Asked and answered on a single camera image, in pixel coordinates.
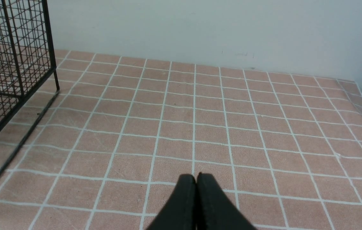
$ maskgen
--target floor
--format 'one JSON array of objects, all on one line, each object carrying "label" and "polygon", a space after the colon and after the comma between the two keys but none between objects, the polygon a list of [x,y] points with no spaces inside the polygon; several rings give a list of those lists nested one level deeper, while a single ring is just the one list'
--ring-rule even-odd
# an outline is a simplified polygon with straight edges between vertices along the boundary
[{"label": "floor", "polygon": [[[199,172],[258,229],[362,229],[355,83],[56,56],[61,95],[0,179],[0,229],[146,229]],[[53,92],[49,79],[1,132],[0,166]]]}]

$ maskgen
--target black metal wire panel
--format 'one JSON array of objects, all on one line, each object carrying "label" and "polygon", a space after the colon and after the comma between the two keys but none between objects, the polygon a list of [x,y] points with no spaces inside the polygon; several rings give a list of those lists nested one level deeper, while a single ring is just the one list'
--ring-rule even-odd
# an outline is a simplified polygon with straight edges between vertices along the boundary
[{"label": "black metal wire panel", "polygon": [[0,0],[0,121],[50,69],[42,0]]}]

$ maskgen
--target wire cage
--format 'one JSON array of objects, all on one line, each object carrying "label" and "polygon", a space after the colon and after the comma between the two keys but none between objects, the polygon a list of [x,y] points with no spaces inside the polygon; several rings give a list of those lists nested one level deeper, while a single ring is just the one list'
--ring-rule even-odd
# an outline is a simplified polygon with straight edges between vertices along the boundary
[{"label": "wire cage", "polygon": [[[54,74],[58,95],[56,59],[46,0],[0,0],[0,131],[13,115]],[[9,164],[19,149],[16,148]]]}]

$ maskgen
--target white wall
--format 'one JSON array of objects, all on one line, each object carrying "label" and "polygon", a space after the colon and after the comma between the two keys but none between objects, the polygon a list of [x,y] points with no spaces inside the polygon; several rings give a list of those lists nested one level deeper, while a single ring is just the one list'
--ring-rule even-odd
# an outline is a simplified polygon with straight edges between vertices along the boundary
[{"label": "white wall", "polygon": [[56,48],[362,75],[362,0],[48,0]]}]

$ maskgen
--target white grid line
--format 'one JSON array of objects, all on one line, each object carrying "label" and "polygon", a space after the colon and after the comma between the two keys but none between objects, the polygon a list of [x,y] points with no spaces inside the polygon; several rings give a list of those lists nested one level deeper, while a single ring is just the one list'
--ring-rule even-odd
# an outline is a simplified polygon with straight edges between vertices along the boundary
[{"label": "white grid line", "polygon": [[[144,73],[146,64],[147,64],[147,59],[144,61],[144,67],[143,67],[143,69],[142,69],[142,73]],[[105,186],[105,181],[107,180],[107,177],[108,177],[108,173],[109,173],[110,170],[111,170],[112,161],[113,161],[113,159],[114,159],[115,152],[116,152],[117,149],[118,149],[118,145],[119,145],[119,143],[120,143],[120,141],[121,141],[121,137],[122,137],[122,134],[123,134],[123,132],[124,132],[125,126],[126,126],[126,124],[127,124],[128,117],[129,117],[129,115],[130,115],[131,108],[132,108],[132,106],[133,106],[133,103],[134,103],[134,100],[135,100],[135,96],[136,96],[136,94],[137,94],[137,90],[138,90],[138,88],[140,87],[141,80],[142,80],[142,77],[140,77],[140,79],[138,80],[137,88],[135,89],[135,92],[134,92],[134,95],[133,95],[133,99],[131,100],[130,106],[129,106],[128,111],[127,111],[127,116],[126,116],[126,118],[124,119],[123,126],[121,127],[121,132],[120,132],[120,134],[119,134],[119,136],[118,136],[118,138],[117,138],[117,142],[115,143],[114,150],[113,150],[113,152],[112,152],[112,154],[111,154],[111,157],[110,157],[110,160],[109,160],[109,162],[108,162],[108,167],[107,167],[107,169],[106,169],[106,171],[105,171],[102,184],[101,184],[101,186],[100,186],[99,192],[98,192],[97,197],[96,197],[96,200],[95,200],[95,202],[94,202],[93,210],[91,211],[90,217],[89,217],[89,219],[87,220],[86,230],[89,229],[89,227],[90,227],[90,225],[91,225],[91,221],[93,220],[95,210],[96,210],[97,205],[98,205],[98,203],[99,203],[99,200],[100,200],[100,198],[101,198],[101,195],[102,195],[102,192],[103,192],[103,189],[104,189],[104,186]]]},{"label": "white grid line", "polygon": [[[270,80],[269,73],[266,72],[266,74],[267,74],[267,78]],[[274,92],[275,95],[276,95],[276,91],[274,90],[274,86],[273,86],[273,85],[272,85],[272,89],[273,89],[273,92]],[[281,110],[282,113],[283,113],[283,116],[284,116],[284,118],[285,118],[285,120],[286,120],[287,126],[289,127],[290,133],[292,134],[293,140],[294,140],[295,143],[296,143],[296,147],[297,147],[297,149],[300,151],[300,145],[299,145],[299,143],[298,143],[298,141],[297,141],[297,139],[296,139],[296,137],[295,137],[295,135],[294,135],[294,133],[293,133],[292,127],[291,127],[289,121],[287,120],[286,113],[285,113],[285,111],[283,110],[283,107],[282,107],[281,105],[280,105],[280,110]],[[303,156],[303,154],[300,153],[300,155],[301,155],[302,160],[304,161],[304,164],[305,164],[305,166],[306,166],[306,168],[307,168],[307,171],[308,171],[308,173],[309,173],[309,175],[310,175],[311,181],[312,181],[312,183],[313,183],[313,186],[314,186],[314,188],[315,188],[315,190],[316,190],[316,193],[317,193],[317,196],[318,196],[318,198],[319,198],[318,200],[320,201],[320,203],[321,203],[321,205],[322,205],[322,207],[323,207],[324,213],[325,213],[326,216],[327,216],[327,220],[328,220],[328,222],[330,223],[330,227],[331,227],[331,229],[334,230],[333,222],[331,221],[331,218],[330,218],[330,215],[329,215],[329,213],[328,213],[328,211],[327,211],[326,205],[324,204],[324,202],[323,202],[323,200],[322,200],[322,198],[321,198],[321,195],[320,195],[319,189],[318,189],[318,187],[317,187],[316,181],[314,180],[313,175],[311,175],[310,167],[309,167],[309,165],[308,165],[305,157]]]},{"label": "white grid line", "polygon": [[[223,94],[222,77],[221,77],[221,73],[220,73],[220,67],[218,67],[218,69],[219,69],[220,92],[222,94],[223,115],[224,115],[224,118],[225,118],[226,138],[227,138],[227,141],[228,141],[229,159],[230,159],[231,166],[232,166],[233,187],[234,187],[235,190],[238,190],[237,185],[236,185],[236,173],[235,173],[235,166],[234,166],[233,157],[232,157],[231,140],[230,140],[230,137],[229,137],[229,127],[228,127],[228,120],[227,120],[227,116],[226,116],[225,98],[224,98],[224,94]],[[238,210],[240,210],[239,197],[238,197],[237,192],[235,192],[235,203],[236,203],[236,208]]]},{"label": "white grid line", "polygon": [[[343,117],[341,116],[340,112],[337,111],[337,113],[338,113],[338,115],[340,116],[340,118],[343,120],[343,122],[345,122],[344,119],[343,119]],[[324,132],[323,132],[323,129],[320,127],[320,124],[319,124],[318,122],[316,122],[316,124],[317,124],[317,126],[319,127],[319,130],[320,130],[320,132],[323,134],[323,136],[326,137],[326,135],[325,135]],[[330,149],[332,150],[332,152],[333,152],[333,153],[336,153],[336,151],[334,151],[333,147],[331,146],[330,142],[328,141],[327,137],[326,137],[326,142],[327,142],[328,146],[330,147]],[[341,163],[341,161],[340,161],[340,159],[339,159],[338,157],[336,157],[336,160],[337,160],[337,162],[339,163],[341,169],[343,170],[345,176],[346,176],[347,179],[349,180],[350,185],[353,187],[354,192],[355,192],[356,195],[357,195],[357,198],[359,199],[360,203],[362,204],[362,199],[361,199],[361,197],[360,197],[360,195],[359,195],[359,193],[358,193],[358,191],[357,191],[357,188],[354,186],[352,180],[349,178],[349,175],[348,175],[346,169],[344,168],[344,166],[342,165],[342,163]]]},{"label": "white grid line", "polygon": [[[243,71],[243,77],[244,77],[245,80],[246,80],[246,73],[245,73],[245,71]],[[246,88],[248,89],[249,99],[251,100],[251,94],[250,94],[250,90],[249,90],[248,81],[245,81],[245,82],[246,82]],[[258,121],[258,118],[257,118],[257,115],[256,115],[256,110],[255,110],[255,106],[254,106],[253,102],[251,102],[251,106],[252,106],[253,112],[255,113],[256,125],[257,125],[257,127],[258,127],[258,131],[259,131],[260,139],[261,139],[261,141],[262,141],[262,146],[263,146],[263,150],[264,150],[264,153],[265,153],[265,156],[266,156],[266,159],[267,159],[267,163],[269,164],[269,170],[270,170],[270,173],[271,173],[271,175],[272,175],[273,184],[274,184],[274,188],[275,188],[275,190],[276,190],[277,198],[279,199],[279,205],[280,205],[280,209],[281,209],[281,211],[282,211],[282,215],[283,215],[283,219],[284,219],[284,222],[285,222],[285,226],[286,226],[286,228],[288,228],[288,227],[289,227],[289,222],[288,222],[288,220],[287,220],[286,211],[285,211],[284,206],[283,206],[283,201],[282,201],[282,198],[281,198],[281,195],[280,195],[280,192],[279,192],[279,187],[278,187],[278,185],[277,185],[276,176],[274,175],[274,169],[273,169],[273,167],[272,167],[272,162],[270,161],[269,154],[268,154],[267,149],[266,149],[265,140],[264,140],[264,138],[263,138],[262,130],[261,130],[261,128],[260,128],[260,124],[259,124],[259,121]]]},{"label": "white grid line", "polygon": [[[172,62],[170,62],[169,64],[169,68],[171,69],[172,67]],[[156,142],[155,142],[155,146],[154,146],[154,153],[152,155],[152,160],[151,160],[151,167],[150,167],[150,173],[148,176],[148,184],[147,184],[147,190],[145,193],[145,200],[144,200],[144,207],[142,208],[142,213],[143,215],[141,216],[141,221],[140,221],[140,230],[143,229],[144,227],[144,219],[145,219],[145,213],[147,211],[147,205],[148,205],[148,198],[149,198],[149,194],[150,194],[150,188],[151,188],[151,181],[152,181],[152,177],[153,177],[153,170],[154,170],[154,163],[155,163],[155,158],[156,158],[156,154],[157,154],[157,149],[158,149],[158,141],[159,141],[159,133],[161,131],[161,125],[162,125],[162,118],[164,116],[164,108],[165,108],[165,99],[166,99],[166,93],[168,91],[168,85],[169,85],[169,71],[168,71],[168,77],[167,77],[167,82],[166,82],[166,88],[165,88],[165,94],[164,94],[164,100],[162,102],[162,108],[161,108],[161,116],[159,118],[159,124],[158,124],[158,131],[157,131],[157,136],[156,136]]]}]

